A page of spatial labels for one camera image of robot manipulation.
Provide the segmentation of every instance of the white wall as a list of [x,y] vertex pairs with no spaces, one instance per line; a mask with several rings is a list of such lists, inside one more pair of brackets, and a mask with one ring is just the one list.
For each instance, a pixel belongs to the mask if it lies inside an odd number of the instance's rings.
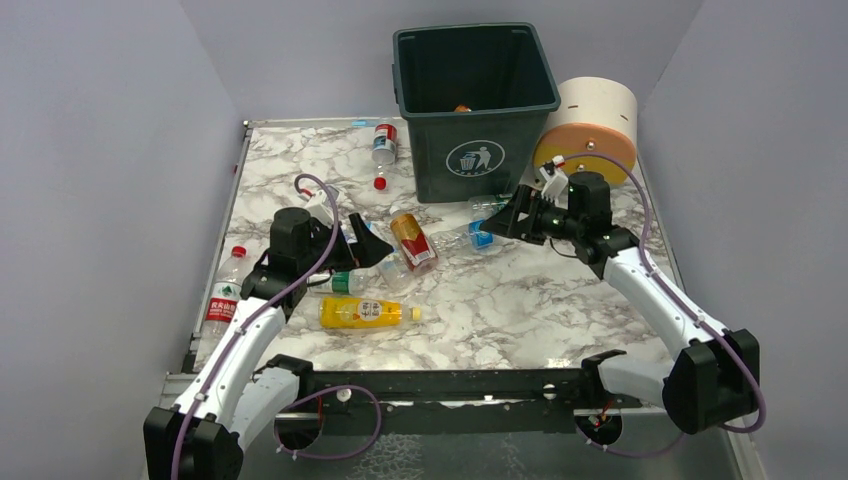
[[0,58],[0,478],[135,480],[241,122],[176,0],[4,0]]
[[848,477],[846,18],[706,0],[639,122],[687,290],[760,340],[773,479]]
[[644,100],[702,0],[181,0],[245,118],[398,113],[392,34],[526,21],[554,78],[616,79]]

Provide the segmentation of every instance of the green bottle label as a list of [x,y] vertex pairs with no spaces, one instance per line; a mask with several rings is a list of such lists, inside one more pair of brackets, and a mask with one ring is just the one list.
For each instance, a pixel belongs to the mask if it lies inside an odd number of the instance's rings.
[[350,295],[350,272],[334,273],[333,278],[330,279],[330,285],[333,293]]

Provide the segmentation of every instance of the dark green trash can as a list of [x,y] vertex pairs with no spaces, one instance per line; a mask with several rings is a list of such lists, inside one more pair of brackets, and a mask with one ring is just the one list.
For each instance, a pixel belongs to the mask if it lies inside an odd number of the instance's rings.
[[[401,30],[394,84],[418,201],[511,192],[560,98],[529,23]],[[464,105],[471,112],[454,112]]]

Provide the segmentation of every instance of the trash can logo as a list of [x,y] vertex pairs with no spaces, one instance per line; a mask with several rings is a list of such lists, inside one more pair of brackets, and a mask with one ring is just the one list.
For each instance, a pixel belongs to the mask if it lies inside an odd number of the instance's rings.
[[472,140],[451,150],[445,165],[460,177],[479,177],[495,171],[504,157],[506,154],[499,144],[491,140]]

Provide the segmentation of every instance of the cylindrical object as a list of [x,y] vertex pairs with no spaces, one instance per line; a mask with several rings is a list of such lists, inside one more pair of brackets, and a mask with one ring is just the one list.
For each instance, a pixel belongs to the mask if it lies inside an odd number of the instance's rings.
[[439,263],[436,250],[412,214],[392,208],[390,228],[412,273],[423,275],[436,267]]
[[409,270],[406,259],[397,251],[378,263],[377,271],[380,272],[386,285],[394,291],[403,290],[412,284],[412,271]]
[[397,128],[391,123],[391,119],[380,119],[380,123],[374,128],[374,145],[371,151],[371,159],[376,165],[374,176],[374,188],[386,189],[386,171],[397,159]]
[[362,270],[336,272],[332,275],[320,273],[309,277],[310,292],[336,295],[361,295],[368,286],[368,275]]
[[233,247],[228,258],[215,273],[215,284],[206,307],[206,316],[200,327],[200,342],[194,361],[194,370],[200,371],[224,338],[236,313],[241,284],[251,265],[245,259],[244,247]]
[[[598,77],[578,77],[557,87],[559,110],[550,114],[545,134],[536,146],[533,164],[540,167],[557,155],[591,151],[609,155],[633,168],[636,164],[636,96],[624,85]],[[577,157],[565,162],[571,175],[583,170],[598,172],[612,184],[622,184],[627,174],[597,157]]]
[[471,220],[485,220],[500,212],[512,198],[511,193],[501,195],[481,195],[468,199],[468,208],[471,210]]
[[483,220],[475,220],[468,225],[462,225],[451,230],[444,230],[430,235],[430,243],[440,256],[468,252],[482,252],[492,246],[495,236],[480,230]]
[[421,309],[395,302],[367,298],[327,297],[321,302],[324,328],[391,327],[404,321],[421,320]]

